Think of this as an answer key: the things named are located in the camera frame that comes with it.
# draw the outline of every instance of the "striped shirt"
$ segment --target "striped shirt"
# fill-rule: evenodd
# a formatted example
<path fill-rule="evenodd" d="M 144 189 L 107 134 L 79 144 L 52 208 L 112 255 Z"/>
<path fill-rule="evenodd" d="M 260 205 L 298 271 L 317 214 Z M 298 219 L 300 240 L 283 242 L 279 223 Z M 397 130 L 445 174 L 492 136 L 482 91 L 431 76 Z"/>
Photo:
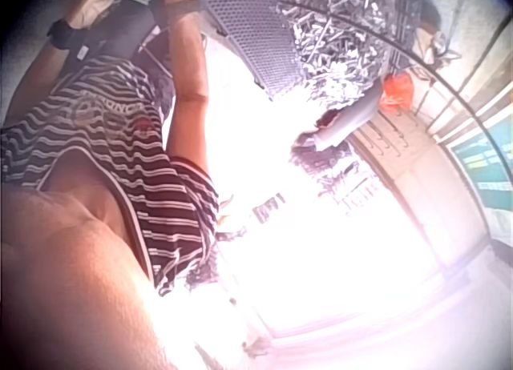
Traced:
<path fill-rule="evenodd" d="M 36 190 L 66 152 L 89 157 L 131 215 L 139 260 L 160 295 L 206 263 L 217 193 L 198 166 L 166 154 L 154 87 L 129 61 L 89 61 L 3 129 L 1 145 L 2 181 Z"/>

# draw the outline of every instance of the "black watch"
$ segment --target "black watch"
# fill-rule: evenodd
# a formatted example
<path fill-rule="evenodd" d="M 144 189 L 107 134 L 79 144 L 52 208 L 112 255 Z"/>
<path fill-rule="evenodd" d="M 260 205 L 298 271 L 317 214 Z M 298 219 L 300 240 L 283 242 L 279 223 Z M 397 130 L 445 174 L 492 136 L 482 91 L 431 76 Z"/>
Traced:
<path fill-rule="evenodd" d="M 80 44 L 85 39 L 87 30 L 76 30 L 64 20 L 60 19 L 51 25 L 47 36 L 50 43 L 59 50 L 70 50 L 75 44 Z"/>

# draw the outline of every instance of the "skin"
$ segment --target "skin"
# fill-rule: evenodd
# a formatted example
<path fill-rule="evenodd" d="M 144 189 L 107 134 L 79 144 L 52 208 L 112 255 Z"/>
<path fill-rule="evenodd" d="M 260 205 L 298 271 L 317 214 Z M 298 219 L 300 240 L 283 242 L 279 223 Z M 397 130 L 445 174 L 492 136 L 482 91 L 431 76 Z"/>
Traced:
<path fill-rule="evenodd" d="M 110 3 L 79 0 L 67 20 L 87 27 Z M 196 17 L 170 22 L 170 31 L 176 110 L 167 153 L 207 171 L 208 80 Z M 18 86 L 8 124 L 50 93 L 67 52 L 43 47 Z M 104 178 L 72 155 L 44 188 L 2 186 L 2 334 L 14 354 L 33 369 L 175 368 L 161 334 L 172 332 L 169 310 L 161 310 L 131 250 Z"/>

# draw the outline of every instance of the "mesh panel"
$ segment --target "mesh panel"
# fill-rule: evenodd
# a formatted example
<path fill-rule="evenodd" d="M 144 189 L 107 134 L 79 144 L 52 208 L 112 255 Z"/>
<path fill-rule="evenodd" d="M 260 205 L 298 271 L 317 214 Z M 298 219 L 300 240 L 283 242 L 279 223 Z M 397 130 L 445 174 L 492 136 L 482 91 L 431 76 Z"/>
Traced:
<path fill-rule="evenodd" d="M 275 11 L 276 0 L 203 2 L 271 99 L 301 81 L 297 51 Z"/>

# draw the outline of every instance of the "orange object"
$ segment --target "orange object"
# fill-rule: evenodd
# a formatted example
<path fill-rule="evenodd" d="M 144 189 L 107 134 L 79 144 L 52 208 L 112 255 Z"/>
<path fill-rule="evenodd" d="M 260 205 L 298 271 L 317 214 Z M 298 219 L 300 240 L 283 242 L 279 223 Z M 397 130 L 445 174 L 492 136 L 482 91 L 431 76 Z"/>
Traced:
<path fill-rule="evenodd" d="M 389 75 L 383 83 L 383 95 L 379 108 L 389 114 L 399 108 L 409 110 L 414 100 L 414 82 L 410 74 Z"/>

